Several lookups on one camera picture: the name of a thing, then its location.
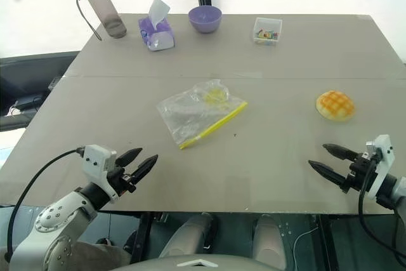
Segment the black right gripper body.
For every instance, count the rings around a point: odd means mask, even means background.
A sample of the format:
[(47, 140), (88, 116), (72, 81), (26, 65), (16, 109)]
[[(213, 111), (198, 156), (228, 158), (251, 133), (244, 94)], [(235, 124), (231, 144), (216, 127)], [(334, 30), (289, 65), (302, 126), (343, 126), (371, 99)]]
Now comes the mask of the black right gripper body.
[(353, 155), (350, 161), (350, 173), (341, 185), (343, 192), (348, 192), (351, 188), (360, 191), (370, 167), (370, 160), (365, 158), (363, 154)]

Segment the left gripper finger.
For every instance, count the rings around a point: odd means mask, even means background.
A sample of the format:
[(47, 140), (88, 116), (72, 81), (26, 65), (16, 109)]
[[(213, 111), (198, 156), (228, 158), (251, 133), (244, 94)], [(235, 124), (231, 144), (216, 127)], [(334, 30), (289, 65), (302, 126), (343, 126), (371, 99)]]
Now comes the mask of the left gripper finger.
[(158, 160), (158, 155), (153, 155), (145, 159), (136, 169), (135, 172), (131, 174), (131, 183), (136, 185), (139, 183), (155, 166)]
[(142, 151), (142, 148), (135, 148), (135, 149), (128, 150), (127, 152), (120, 155), (115, 160), (115, 164), (120, 167), (126, 167), (137, 158), (137, 156), (139, 155), (139, 153), (141, 151)]

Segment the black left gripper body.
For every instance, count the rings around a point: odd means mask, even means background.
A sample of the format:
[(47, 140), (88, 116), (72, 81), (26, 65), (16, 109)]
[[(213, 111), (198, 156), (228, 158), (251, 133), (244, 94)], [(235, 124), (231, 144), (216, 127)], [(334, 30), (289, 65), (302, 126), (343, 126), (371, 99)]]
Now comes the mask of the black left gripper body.
[(109, 185), (115, 190), (119, 197), (126, 192), (133, 193), (136, 190), (132, 179), (133, 177), (125, 173), (125, 169), (121, 166), (115, 166), (114, 169), (107, 174)]

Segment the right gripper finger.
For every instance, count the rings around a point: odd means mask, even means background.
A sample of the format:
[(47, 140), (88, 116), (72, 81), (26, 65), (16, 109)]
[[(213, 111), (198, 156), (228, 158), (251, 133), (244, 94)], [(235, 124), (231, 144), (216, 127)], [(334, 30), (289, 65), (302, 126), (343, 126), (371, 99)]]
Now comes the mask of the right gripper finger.
[(318, 174), (330, 182), (338, 186), (341, 186), (345, 182), (346, 178), (336, 173), (331, 167), (318, 161), (309, 160), (308, 163)]
[(340, 160), (355, 161), (357, 159), (357, 153), (346, 147), (333, 143), (325, 143), (322, 146), (328, 151), (328, 153)]

